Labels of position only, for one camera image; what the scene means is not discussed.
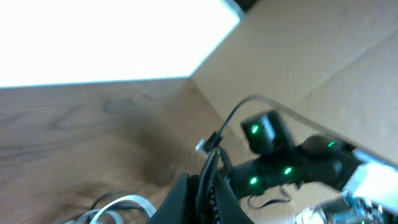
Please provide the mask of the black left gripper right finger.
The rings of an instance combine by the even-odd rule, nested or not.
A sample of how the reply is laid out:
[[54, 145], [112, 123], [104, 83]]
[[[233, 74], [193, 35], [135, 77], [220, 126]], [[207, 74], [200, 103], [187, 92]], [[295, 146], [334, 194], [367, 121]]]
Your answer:
[[210, 151], [200, 174], [197, 193], [197, 217], [201, 224], [250, 224], [231, 187], [218, 171], [220, 150]]

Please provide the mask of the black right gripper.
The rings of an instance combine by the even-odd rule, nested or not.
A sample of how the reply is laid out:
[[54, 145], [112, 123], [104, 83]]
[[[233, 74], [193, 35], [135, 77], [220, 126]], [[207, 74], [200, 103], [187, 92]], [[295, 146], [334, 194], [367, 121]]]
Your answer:
[[261, 156], [233, 167], [231, 188], [238, 199], [262, 195], [266, 190], [299, 179], [299, 167], [283, 158]]

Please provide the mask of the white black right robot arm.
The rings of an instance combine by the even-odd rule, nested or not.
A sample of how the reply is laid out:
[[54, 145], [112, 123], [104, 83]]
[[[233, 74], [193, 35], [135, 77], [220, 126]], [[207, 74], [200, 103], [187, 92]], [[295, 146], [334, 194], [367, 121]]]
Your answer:
[[266, 111], [241, 123], [250, 150], [258, 155], [235, 167], [231, 187], [239, 198], [263, 194], [285, 184], [321, 182], [343, 190], [363, 164], [346, 142], [313, 135], [296, 145], [279, 113]]

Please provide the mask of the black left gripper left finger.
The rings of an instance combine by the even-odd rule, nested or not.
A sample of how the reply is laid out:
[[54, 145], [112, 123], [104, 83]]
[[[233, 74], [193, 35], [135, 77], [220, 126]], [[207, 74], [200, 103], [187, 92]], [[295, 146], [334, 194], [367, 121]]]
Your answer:
[[199, 176], [183, 173], [148, 224], [199, 223], [195, 198], [198, 194]]

